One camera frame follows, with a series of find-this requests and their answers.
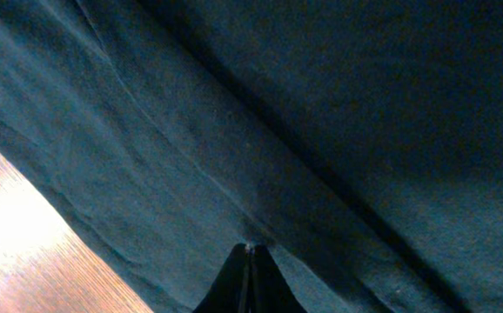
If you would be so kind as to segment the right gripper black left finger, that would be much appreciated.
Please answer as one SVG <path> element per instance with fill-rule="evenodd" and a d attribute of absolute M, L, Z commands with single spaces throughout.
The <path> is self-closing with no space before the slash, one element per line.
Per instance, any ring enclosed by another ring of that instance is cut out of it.
<path fill-rule="evenodd" d="M 235 245 L 204 299 L 193 313 L 245 313 L 249 311 L 250 246 Z"/>

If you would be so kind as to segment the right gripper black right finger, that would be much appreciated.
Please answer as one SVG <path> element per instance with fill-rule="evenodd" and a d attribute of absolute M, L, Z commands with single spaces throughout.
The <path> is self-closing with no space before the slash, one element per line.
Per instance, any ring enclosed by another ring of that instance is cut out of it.
<path fill-rule="evenodd" d="M 253 248 L 251 286 L 253 313 L 306 313 L 264 245 Z"/>

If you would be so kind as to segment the black Nike t-shirt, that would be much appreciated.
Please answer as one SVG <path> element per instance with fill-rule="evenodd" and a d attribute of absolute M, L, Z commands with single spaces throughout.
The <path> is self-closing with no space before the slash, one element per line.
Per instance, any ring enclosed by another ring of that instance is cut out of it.
<path fill-rule="evenodd" d="M 503 1 L 0 1 L 0 152 L 158 312 L 238 243 L 310 312 L 503 312 Z"/>

